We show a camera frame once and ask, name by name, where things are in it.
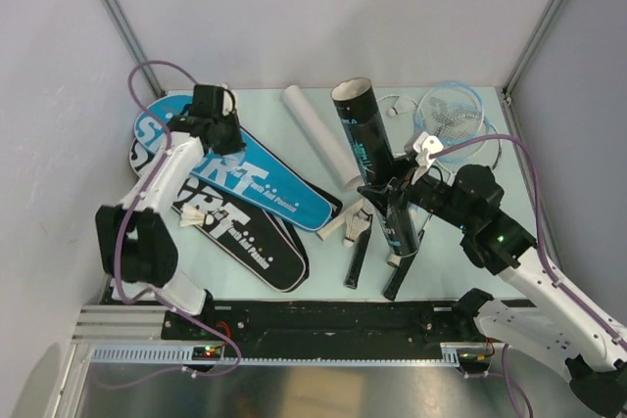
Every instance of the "white roll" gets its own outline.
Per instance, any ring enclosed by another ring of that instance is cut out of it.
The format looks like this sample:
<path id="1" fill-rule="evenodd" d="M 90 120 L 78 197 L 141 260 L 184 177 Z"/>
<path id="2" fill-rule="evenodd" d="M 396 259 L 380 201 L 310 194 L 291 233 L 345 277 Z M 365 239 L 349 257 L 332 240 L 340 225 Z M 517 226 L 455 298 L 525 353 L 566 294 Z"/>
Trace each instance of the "white roll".
<path id="1" fill-rule="evenodd" d="M 326 127 L 301 87 L 290 85 L 283 91 L 281 98 L 307 134 L 313 147 L 326 164 L 334 170 L 340 187 L 345 190 L 354 190 L 363 185 L 362 176 L 348 145 L 340 143 Z"/>

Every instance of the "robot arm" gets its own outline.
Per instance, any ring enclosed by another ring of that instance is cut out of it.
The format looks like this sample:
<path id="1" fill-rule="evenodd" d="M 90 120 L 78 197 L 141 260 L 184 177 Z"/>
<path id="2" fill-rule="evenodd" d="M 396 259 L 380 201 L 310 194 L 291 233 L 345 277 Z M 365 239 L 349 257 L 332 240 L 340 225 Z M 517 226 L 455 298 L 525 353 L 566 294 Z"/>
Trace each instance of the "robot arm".
<path id="1" fill-rule="evenodd" d="M 178 266 L 178 251 L 162 216 L 171 208 L 189 172 L 210 149 L 220 155 L 244 149 L 234 105 L 234 97 L 228 90 L 196 85 L 192 103 L 168 122 L 170 148 L 166 149 L 166 143 L 162 145 L 151 165 L 117 206 L 102 206 L 96 213 L 103 267 L 105 272 L 114 275 L 121 221 L 137 195 L 140 196 L 123 238 L 121 278 L 151 288 L 191 315 L 203 312 L 208 293 L 196 286 Z M 159 172 L 142 190 L 154 165 L 164 155 L 166 160 Z"/>
<path id="2" fill-rule="evenodd" d="M 429 140 L 422 136 L 418 141 L 418 147 L 406 149 L 405 161 L 398 162 L 400 177 L 385 185 L 361 187 L 360 193 L 383 213 L 403 212 L 416 204 L 459 227 L 470 261 L 516 288 L 541 312 L 522 315 L 489 294 L 472 290 L 458 304 L 478 331 L 547 364 L 569 381 L 586 405 L 602 416 L 615 416 L 627 400 L 627 351 L 621 338 L 600 327 L 566 291 L 609 322 L 623 339 L 625 326 L 550 262 L 557 279 L 552 282 L 540 262 L 535 238 L 500 209 L 505 192 L 489 167 L 466 165 L 449 186 L 426 172 L 431 162 L 424 159 L 428 152 L 424 143 Z"/>

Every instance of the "white wall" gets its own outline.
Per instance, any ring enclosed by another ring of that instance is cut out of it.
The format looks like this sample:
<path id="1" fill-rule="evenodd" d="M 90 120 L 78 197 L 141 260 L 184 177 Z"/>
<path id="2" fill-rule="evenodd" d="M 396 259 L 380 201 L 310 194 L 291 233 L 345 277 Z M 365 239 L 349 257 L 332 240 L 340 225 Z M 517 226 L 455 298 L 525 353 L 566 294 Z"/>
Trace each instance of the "white wall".
<path id="1" fill-rule="evenodd" d="M 569 0 L 513 93 L 566 273 L 627 323 L 627 10 Z"/>
<path id="2" fill-rule="evenodd" d="M 0 19 L 0 416 L 33 418 L 102 282 L 94 213 L 133 181 L 136 111 L 99 0 L 0 0 Z"/>
<path id="3" fill-rule="evenodd" d="M 549 0 L 120 0 L 146 54 L 238 87 L 503 85 Z M 166 87 L 180 77 L 157 70 Z"/>

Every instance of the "reflective floor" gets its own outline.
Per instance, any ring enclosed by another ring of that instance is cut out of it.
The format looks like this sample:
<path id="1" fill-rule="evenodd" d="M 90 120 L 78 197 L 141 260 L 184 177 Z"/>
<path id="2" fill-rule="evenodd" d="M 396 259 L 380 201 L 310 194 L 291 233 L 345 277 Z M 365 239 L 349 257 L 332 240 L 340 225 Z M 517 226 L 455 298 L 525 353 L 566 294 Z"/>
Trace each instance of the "reflective floor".
<path id="1" fill-rule="evenodd" d="M 512 356 L 512 375 L 530 396 L 536 418 L 597 416 L 552 371 Z M 515 418 L 503 381 L 464 380 L 453 368 L 246 366 L 212 379 L 168 373 L 120 391 L 98 385 L 122 384 L 162 368 L 93 364 L 78 416 Z"/>

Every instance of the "cardboard tube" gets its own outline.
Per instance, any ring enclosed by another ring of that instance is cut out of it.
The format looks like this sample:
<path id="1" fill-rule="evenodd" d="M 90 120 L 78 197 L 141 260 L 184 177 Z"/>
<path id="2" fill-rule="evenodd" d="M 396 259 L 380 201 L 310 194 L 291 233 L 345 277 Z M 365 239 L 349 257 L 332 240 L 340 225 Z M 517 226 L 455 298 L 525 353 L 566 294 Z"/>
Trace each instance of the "cardboard tube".
<path id="1" fill-rule="evenodd" d="M 348 144 L 338 141 L 326 127 L 301 87 L 287 87 L 281 99 L 303 128 L 315 150 L 333 170 L 339 186 L 348 191 L 363 185 L 362 176 Z"/>

